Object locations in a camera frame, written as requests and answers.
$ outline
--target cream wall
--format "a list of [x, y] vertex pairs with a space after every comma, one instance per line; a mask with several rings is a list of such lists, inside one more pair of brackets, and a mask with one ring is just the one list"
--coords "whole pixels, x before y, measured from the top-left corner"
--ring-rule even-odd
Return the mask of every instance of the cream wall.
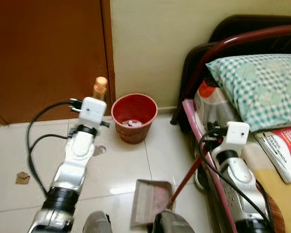
[[291, 16], [291, 0], [111, 0], [116, 97], [175, 106], [186, 54], [234, 14]]

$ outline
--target black cable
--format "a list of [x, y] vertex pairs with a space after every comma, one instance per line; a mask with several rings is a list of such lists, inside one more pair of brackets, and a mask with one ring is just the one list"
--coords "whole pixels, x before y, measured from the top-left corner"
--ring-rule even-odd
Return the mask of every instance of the black cable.
[[35, 145], [36, 145], [36, 144], [37, 144], [41, 139], [43, 139], [43, 138], [45, 138], [45, 137], [58, 137], [58, 138], [62, 138], [62, 139], [68, 139], [68, 137], [66, 137], [66, 136], [61, 136], [61, 135], [58, 135], [58, 134], [52, 134], [52, 133], [50, 133], [50, 134], [45, 134], [45, 135], [39, 137], [38, 139], [36, 139], [36, 140], [34, 141], [34, 143], [32, 144], [32, 146], [30, 147], [30, 153], [33, 151]]
[[28, 154], [28, 166], [29, 166], [29, 169], [33, 175], [33, 177], [35, 178], [35, 180], [37, 181], [37, 183], [39, 184], [39, 186], [41, 187], [44, 195], [46, 196], [47, 195], [47, 191], [46, 189], [43, 187], [43, 184], [35, 170], [35, 167], [34, 167], [34, 164], [33, 164], [33, 160], [32, 160], [32, 156], [31, 156], [31, 147], [30, 147], [30, 142], [29, 142], [29, 134], [30, 134], [30, 129], [33, 125], [33, 123], [35, 123], [38, 118], [43, 115], [45, 112], [47, 112], [49, 109], [51, 108], [54, 108], [54, 107], [57, 107], [57, 106], [60, 106], [60, 105], [65, 105], [65, 104], [72, 104], [73, 102], [72, 101], [64, 101], [64, 102], [59, 102], [59, 103], [56, 103], [56, 104], [53, 104], [47, 108], [45, 108], [44, 110], [42, 110], [40, 113], [38, 113], [34, 118], [33, 120], [30, 122], [30, 124], [28, 125], [27, 127], [27, 131], [26, 131], [26, 148], [27, 148], [27, 154]]
[[266, 224], [268, 225], [268, 227], [271, 229], [272, 232], [276, 233], [273, 226], [271, 225], [269, 219], [267, 218], [267, 216], [257, 207], [257, 205], [255, 205], [249, 197], [246, 196], [245, 193], [243, 193], [238, 187], [236, 187], [234, 184], [232, 184], [227, 178], [225, 178], [205, 157], [204, 153], [203, 153], [203, 142], [205, 140], [205, 137], [210, 134], [210, 133], [217, 133], [218, 129], [214, 129], [214, 130], [209, 130], [207, 131], [202, 138], [199, 141], [199, 153], [200, 156], [202, 157], [202, 159], [205, 161], [205, 163], [208, 165], [208, 167], [210, 167], [222, 180], [224, 180], [229, 186], [231, 186], [236, 192], [239, 193], [239, 195], [241, 195], [247, 202], [249, 202], [249, 204], [252, 205], [253, 208], [255, 208], [255, 210], [262, 216], [262, 218], [264, 219], [264, 221], [266, 222]]
[[270, 200], [268, 199], [267, 193], [266, 193], [264, 187], [262, 186], [262, 184], [257, 179], [256, 179], [256, 182], [257, 182], [258, 186], [260, 187], [260, 189], [262, 191], [262, 194], [264, 196], [264, 199], [265, 199], [265, 202], [266, 202], [266, 208], [267, 208], [268, 218], [269, 218], [272, 226], [275, 227], [273, 213], [272, 213], [271, 204], [270, 204]]

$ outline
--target red trash bin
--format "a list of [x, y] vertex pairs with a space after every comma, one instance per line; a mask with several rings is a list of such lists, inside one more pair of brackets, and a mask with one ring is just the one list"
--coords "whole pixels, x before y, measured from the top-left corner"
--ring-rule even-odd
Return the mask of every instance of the red trash bin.
[[[119, 98], [112, 106], [111, 115], [120, 138], [130, 144], [142, 142], [157, 115], [157, 104], [149, 96], [129, 94]], [[141, 126], [123, 125], [132, 120], [141, 122]]]

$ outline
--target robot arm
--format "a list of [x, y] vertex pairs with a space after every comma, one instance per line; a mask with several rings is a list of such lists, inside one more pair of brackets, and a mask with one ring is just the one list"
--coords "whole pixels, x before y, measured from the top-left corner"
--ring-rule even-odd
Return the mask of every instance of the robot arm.
[[[256, 178], [240, 158], [249, 135], [249, 125], [243, 122], [228, 122], [227, 127], [226, 136], [223, 137], [222, 143], [212, 150], [211, 155], [219, 163], [221, 174], [267, 214], [264, 197], [256, 187]], [[247, 232], [249, 226], [252, 227], [250, 232], [265, 229], [263, 217], [257, 210], [222, 179], [221, 184], [238, 232]]]
[[75, 204], [85, 179], [86, 165], [94, 153], [94, 139], [102, 124], [106, 103], [86, 97], [81, 109], [72, 110], [80, 113], [80, 125], [66, 144], [65, 160], [56, 172], [41, 210], [34, 216], [29, 233], [70, 232], [72, 228]]

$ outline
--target door frame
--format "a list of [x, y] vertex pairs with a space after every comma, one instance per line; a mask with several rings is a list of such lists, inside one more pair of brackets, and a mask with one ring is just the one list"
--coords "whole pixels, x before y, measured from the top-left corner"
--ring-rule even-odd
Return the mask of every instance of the door frame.
[[100, 0], [101, 21], [105, 44], [111, 105], [115, 102], [115, 73], [113, 64], [112, 21], [110, 0]]

